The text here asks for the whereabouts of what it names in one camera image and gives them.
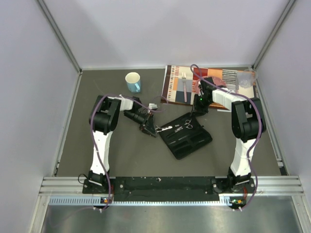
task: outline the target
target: mug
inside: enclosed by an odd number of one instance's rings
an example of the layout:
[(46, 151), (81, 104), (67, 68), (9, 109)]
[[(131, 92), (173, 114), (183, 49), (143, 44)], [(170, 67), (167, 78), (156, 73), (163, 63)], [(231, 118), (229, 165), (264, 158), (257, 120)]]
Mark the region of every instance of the mug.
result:
[(140, 75), (136, 72), (128, 73), (125, 76), (126, 84), (128, 89), (132, 93), (138, 93), (140, 92)]

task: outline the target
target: metal frame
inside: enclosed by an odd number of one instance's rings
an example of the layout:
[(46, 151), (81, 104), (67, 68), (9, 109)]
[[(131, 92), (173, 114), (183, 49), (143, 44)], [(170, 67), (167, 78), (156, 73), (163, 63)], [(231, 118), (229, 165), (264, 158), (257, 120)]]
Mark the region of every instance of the metal frame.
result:
[[(255, 196), (302, 196), (303, 188), (298, 176), (259, 176), (258, 188)], [(44, 177), (39, 196), (91, 196), (107, 197), (106, 194), (83, 194), (83, 185), (77, 177)], [(242, 194), (224, 193), (220, 197), (241, 196)]]
[(72, 97), (71, 97), (71, 101), (70, 101), (70, 105), (69, 105), (69, 110), (68, 110), (67, 117), (66, 117), (65, 126), (64, 126), (63, 132), (62, 132), (62, 137), (61, 137), (59, 144), (58, 144), (58, 147), (57, 147), (58, 148), (57, 149), (57, 159), (56, 159), (54, 169), (53, 169), (53, 176), (56, 176), (56, 174), (57, 174), (60, 159), (61, 159), (62, 154), (63, 154), (64, 144), (65, 144), (65, 140), (66, 140), (69, 124), (70, 124), (70, 119), (71, 119), (73, 107), (74, 107), (74, 104), (75, 104), (75, 101), (77, 98), (81, 77), (82, 77), (82, 72), (79, 73), (79, 76), (78, 76), (76, 84), (75, 84), (74, 91), (72, 93)]
[(64, 49), (65, 54), (67, 55), (67, 57), (71, 61), (72, 65), (74, 66), (74, 68), (76, 69), (77, 72), (81, 72), (82, 69), (80, 68), (80, 66), (79, 66), (77, 60), (75, 59), (71, 49), (69, 48), (63, 34), (61, 33), (60, 29), (58, 28), (58, 26), (57, 26), (57, 24), (56, 24), (56, 22), (52, 16), (52, 14), (50, 13), (45, 1), (44, 0), (36, 0), (36, 2), (40, 6), (43, 14), (45, 15), (45, 18), (49, 22), (52, 30), (54, 31), (58, 41), (60, 42), (62, 48)]
[[(298, 176), (259, 176), (258, 191), (260, 196), (291, 196), (297, 215), (304, 232), (310, 232), (311, 223), (307, 213), (304, 191)], [(98, 198), (107, 198), (107, 194), (92, 195), (82, 193), (83, 185), (76, 177), (44, 177), (33, 215), (29, 233), (41, 232), (47, 207), (51, 205), (90, 205), (98, 203)], [(224, 206), (227, 197), (232, 194), (221, 194), (220, 201), (193, 201), (193, 202), (115, 202), (118, 206)]]
[(310, 210), (305, 196), (293, 196), (294, 206), (304, 233), (311, 232)]
[(271, 43), (273, 42), (273, 39), (275, 38), (277, 32), (279, 31), (279, 29), (283, 25), (285, 19), (289, 15), (289, 12), (292, 10), (295, 2), (296, 2), (296, 0), (289, 0), (288, 1), (284, 11), (282, 12), (280, 18), (276, 22), (276, 25), (274, 26), (274, 28), (273, 28), (272, 32), (270, 33), (268, 39), (266, 40), (265, 44), (263, 45), (258, 57), (256, 58), (255, 63), (253, 65), (254, 69), (257, 69), (259, 63), (261, 62), (262, 58), (264, 57), (268, 48), (270, 47)]

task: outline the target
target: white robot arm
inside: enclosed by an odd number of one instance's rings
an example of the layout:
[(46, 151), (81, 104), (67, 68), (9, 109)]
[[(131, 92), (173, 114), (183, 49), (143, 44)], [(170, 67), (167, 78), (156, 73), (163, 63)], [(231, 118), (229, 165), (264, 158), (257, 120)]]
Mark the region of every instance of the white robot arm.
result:
[[(95, 106), (100, 101), (102, 96), (98, 96), (92, 110), (94, 112)], [(134, 100), (140, 102), (139, 98), (133, 97)], [(142, 113), (139, 111), (141, 106), (133, 100), (122, 97), (107, 97), (103, 100), (101, 106), (98, 108), (93, 125), (93, 136), (96, 142), (98, 151), (94, 146), (93, 162), (88, 174), (89, 181), (103, 185), (105, 182), (105, 173), (101, 165), (103, 163), (106, 171), (109, 171), (109, 145), (112, 133), (118, 123), (119, 112), (124, 111), (124, 115), (136, 123), (140, 124), (139, 129), (148, 135), (157, 136), (157, 130), (153, 122), (153, 114), (151, 112)], [(156, 104), (149, 104), (150, 109), (156, 109)]]
[[(219, 82), (218, 80), (214, 80), (215, 78), (213, 77), (205, 79), (213, 84)], [(251, 176), (248, 160), (251, 161), (255, 147), (250, 150), (249, 158), (247, 157), (247, 151), (254, 144), (259, 131), (259, 120), (256, 117), (254, 108), (245, 98), (231, 95), (230, 91), (225, 86), (220, 86), (222, 91), (206, 82), (200, 81), (199, 87), (200, 93), (194, 97), (193, 114), (198, 116), (204, 115), (208, 112), (208, 107), (213, 102), (219, 103), (231, 111), (232, 132), (236, 137), (236, 147), (228, 176), (231, 176), (231, 186), (248, 182)], [(259, 112), (260, 121), (262, 123), (261, 132), (264, 132), (266, 130), (266, 123), (260, 100), (258, 98), (252, 98), (251, 100), (254, 102)]]

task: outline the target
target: purple cable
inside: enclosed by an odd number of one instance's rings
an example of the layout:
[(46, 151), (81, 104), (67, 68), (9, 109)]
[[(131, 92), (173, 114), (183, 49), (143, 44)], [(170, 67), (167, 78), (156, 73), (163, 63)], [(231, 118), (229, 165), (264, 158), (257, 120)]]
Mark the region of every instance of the purple cable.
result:
[[(199, 74), (200, 74), (200, 75), (197, 75), (197, 74), (194, 72), (193, 67), (196, 67), (196, 68), (199, 70)], [(192, 72), (196, 77), (198, 77), (200, 80), (202, 80), (202, 81), (208, 83), (209, 85), (211, 85), (211, 86), (213, 86), (213, 87), (215, 87), (215, 88), (217, 88), (217, 89), (219, 89), (219, 90), (221, 90), (221, 91), (227, 93), (227, 91), (223, 90), (222, 88), (220, 88), (220, 87), (218, 87), (218, 86), (216, 86), (216, 85), (214, 85), (214, 84), (212, 84), (212, 83), (206, 81), (205, 79), (203, 79), (201, 69), (200, 69), (199, 66), (197, 66), (196, 64), (192, 64), (192, 65), (190, 66), (190, 70), (191, 70), (191, 72)], [(252, 196), (250, 197), (248, 203), (247, 203), (245, 206), (243, 206), (243, 207), (241, 208), (241, 211), (242, 211), (242, 210), (245, 209), (246, 206), (253, 200), (253, 198), (254, 198), (254, 196), (255, 196), (255, 193), (257, 192), (257, 188), (258, 188), (258, 175), (257, 175), (257, 173), (256, 173), (256, 171), (255, 171), (255, 169), (254, 169), (254, 167), (253, 167), (253, 165), (252, 165), (252, 163), (251, 163), (251, 161), (250, 161), (249, 153), (250, 153), (250, 151), (252, 150), (252, 148), (254, 148), (254, 147), (256, 146), (256, 144), (258, 143), (258, 141), (259, 141), (259, 139), (260, 139), (260, 137), (261, 137), (262, 123), (261, 123), (259, 111), (258, 111), (256, 105), (254, 104), (254, 102), (253, 102), (250, 98), (248, 98), (247, 96), (241, 95), (241, 94), (237, 94), (237, 93), (230, 93), (230, 94), (231, 94), (231, 95), (234, 95), (234, 96), (240, 96), (240, 97), (242, 97), (242, 98), (248, 100), (248, 101), (251, 103), (251, 105), (253, 106), (254, 110), (255, 110), (256, 117), (257, 117), (257, 120), (258, 120), (258, 123), (259, 123), (259, 129), (258, 129), (258, 134), (257, 134), (256, 140), (254, 141), (254, 143), (252, 144), (252, 146), (248, 149), (248, 151), (247, 151), (247, 153), (246, 153), (249, 167), (250, 167), (251, 171), (252, 171), (252, 172), (254, 173), (254, 175), (255, 175), (256, 185), (255, 185), (255, 190), (254, 190)]]

